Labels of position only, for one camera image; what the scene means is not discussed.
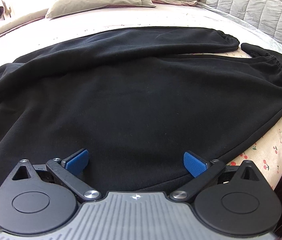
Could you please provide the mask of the cherry print bed sheet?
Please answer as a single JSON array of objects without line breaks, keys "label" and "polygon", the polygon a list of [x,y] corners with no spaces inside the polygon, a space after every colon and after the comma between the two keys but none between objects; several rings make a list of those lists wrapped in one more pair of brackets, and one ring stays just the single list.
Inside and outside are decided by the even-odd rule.
[{"label": "cherry print bed sheet", "polygon": [[[159,4],[154,8],[118,7],[80,12],[55,19],[41,19],[0,37],[0,67],[31,52],[68,40],[105,31],[145,27],[206,28],[234,36],[282,55],[282,46],[249,24],[240,24],[217,11],[201,7]],[[257,142],[229,164],[255,161],[271,187],[282,176],[282,117]]]}]

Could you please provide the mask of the black pants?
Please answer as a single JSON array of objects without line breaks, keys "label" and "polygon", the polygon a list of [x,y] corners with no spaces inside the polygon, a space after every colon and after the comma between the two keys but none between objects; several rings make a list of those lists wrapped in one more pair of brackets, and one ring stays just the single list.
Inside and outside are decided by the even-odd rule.
[{"label": "black pants", "polygon": [[105,31],[0,67],[0,185],[85,148],[84,181],[171,192],[183,154],[232,161],[282,117],[282,55],[206,28]]}]

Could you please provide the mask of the grey folded duvet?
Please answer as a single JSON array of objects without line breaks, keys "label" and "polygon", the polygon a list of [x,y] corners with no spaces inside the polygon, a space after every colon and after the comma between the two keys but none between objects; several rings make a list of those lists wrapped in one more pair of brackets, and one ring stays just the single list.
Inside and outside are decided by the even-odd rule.
[{"label": "grey folded duvet", "polygon": [[[199,0],[151,0],[154,5],[156,4],[171,4],[171,5],[189,5],[195,6]],[[31,12],[19,18],[0,23],[0,37],[7,33],[14,31],[24,25],[46,18],[47,9],[42,9],[37,12]]]}]

